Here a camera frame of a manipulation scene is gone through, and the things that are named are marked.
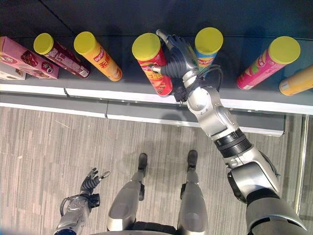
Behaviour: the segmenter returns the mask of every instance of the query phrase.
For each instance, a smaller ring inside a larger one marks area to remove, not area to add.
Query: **robot leg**
[[[191,150],[188,154],[186,183],[181,188],[178,231],[180,235],[204,235],[208,229],[208,217],[204,198],[196,173],[198,154]]]
[[[138,172],[132,180],[120,190],[110,208],[107,222],[108,231],[121,231],[129,229],[136,221],[138,201],[144,199],[144,185],[142,180],[145,176],[147,155],[139,156]]]

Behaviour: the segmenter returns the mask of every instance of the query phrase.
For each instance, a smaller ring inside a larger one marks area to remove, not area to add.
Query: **gray shelf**
[[[285,130],[285,116],[231,111],[244,132],[280,136]],[[196,117],[186,107],[136,104],[109,101],[107,117],[180,126],[200,127]]]
[[[1,94],[0,106],[105,118],[108,102],[40,95]]]
[[[172,95],[160,97],[155,93],[131,53],[131,46],[135,38],[134,36],[97,37],[97,40],[107,49],[108,53],[123,70],[123,78],[118,82],[111,82],[100,71],[91,66],[91,74],[87,80],[82,80],[68,71],[60,69],[58,80],[39,80],[28,76],[25,81],[0,81],[0,85],[66,88],[69,95],[79,97],[177,105]],[[74,37],[56,37],[56,39],[73,50]],[[186,37],[186,39],[192,43],[194,37]],[[18,41],[27,48],[32,48],[33,40],[34,38],[24,38]],[[251,37],[224,38],[223,47],[214,62],[220,64],[224,71],[224,82],[220,91],[222,104],[235,109],[312,115],[313,90],[294,96],[284,96],[279,93],[278,85],[285,77],[293,75],[313,63],[311,57],[313,54],[313,41],[298,40],[301,45],[299,59],[287,65],[254,89],[242,91],[237,88],[237,77],[268,47],[272,40],[272,38]],[[212,85],[215,83],[214,78],[214,76],[208,78],[212,81]],[[173,79],[173,84],[179,86],[181,81]],[[0,86],[0,91],[9,92],[5,86]]]

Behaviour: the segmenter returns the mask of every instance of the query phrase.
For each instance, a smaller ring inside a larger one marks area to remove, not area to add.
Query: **pink box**
[[[8,37],[0,37],[0,61],[40,79],[58,79],[58,66]]]

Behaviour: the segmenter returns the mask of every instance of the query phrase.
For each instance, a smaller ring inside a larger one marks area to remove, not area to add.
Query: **red chip can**
[[[90,74],[90,70],[71,51],[53,40],[48,33],[36,37],[34,50],[82,79],[86,79]]]
[[[149,67],[166,65],[159,37],[153,33],[140,35],[133,43],[132,52],[156,93],[168,95],[173,89],[171,78],[155,73]]]

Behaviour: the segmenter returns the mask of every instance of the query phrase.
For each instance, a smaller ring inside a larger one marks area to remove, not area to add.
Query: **striped carpet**
[[[95,192],[101,205],[93,209],[84,235],[106,230],[115,195],[136,171],[141,152],[148,155],[145,200],[138,221],[176,226],[186,157],[198,151],[197,172],[205,195],[209,234],[246,234],[245,205],[235,199],[222,157],[201,129],[0,108],[0,223],[3,228],[34,235],[51,234],[59,204],[75,195],[89,172],[111,171]],[[301,117],[290,116],[282,137],[247,134],[281,173],[282,197],[293,204]],[[313,161],[307,162],[301,218],[313,229]]]

